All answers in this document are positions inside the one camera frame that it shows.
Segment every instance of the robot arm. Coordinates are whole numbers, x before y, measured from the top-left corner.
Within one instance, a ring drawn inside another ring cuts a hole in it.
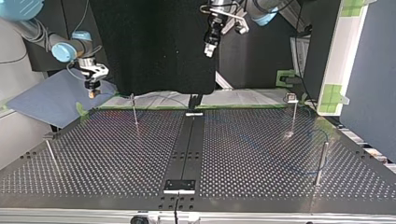
[[[274,18],[278,12],[277,6],[282,3],[282,0],[209,0],[208,5],[201,6],[201,12],[209,14],[209,28],[205,34],[205,55],[209,58],[213,56],[221,40],[221,31],[228,20],[235,20],[235,31],[238,34],[243,35],[249,31],[246,20],[237,16],[235,12],[243,8],[253,21],[264,26]]]
[[[91,35],[85,31],[75,31],[72,38],[65,39],[52,33],[35,16],[44,6],[44,0],[0,0],[0,20],[20,33],[26,40],[51,51],[62,63],[78,62],[79,69],[85,77],[85,88],[90,98],[99,91],[100,80],[107,76],[108,69],[96,62]]]

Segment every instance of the black curtain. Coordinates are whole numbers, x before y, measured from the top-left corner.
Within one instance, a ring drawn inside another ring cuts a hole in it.
[[[209,94],[215,60],[204,55],[206,0],[91,0],[115,84],[123,95]]]

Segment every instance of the metal post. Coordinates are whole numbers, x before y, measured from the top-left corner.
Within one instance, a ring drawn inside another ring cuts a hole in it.
[[[294,121],[295,121],[295,119],[296,119],[297,104],[298,104],[298,101],[294,104],[293,123],[294,123]]]
[[[329,148],[329,143],[325,142],[323,144],[323,148],[322,148],[322,152],[320,155],[320,161],[319,161],[319,166],[318,166],[318,173],[317,173],[317,177],[315,178],[315,186],[319,186],[320,185],[320,179],[321,179],[321,174],[323,171],[323,167],[325,165],[326,162],[326,157],[327,157],[327,149]]]
[[[137,124],[139,124],[139,122],[137,120],[136,107],[135,107],[135,103],[134,103],[134,94],[133,93],[132,93],[130,99],[131,99],[132,108],[134,109],[134,124],[137,125]]]
[[[55,155],[53,154],[53,151],[52,151],[52,147],[50,146],[50,141],[46,140],[46,143],[47,143],[47,147],[49,148],[50,156],[52,157],[53,160],[56,160]]]

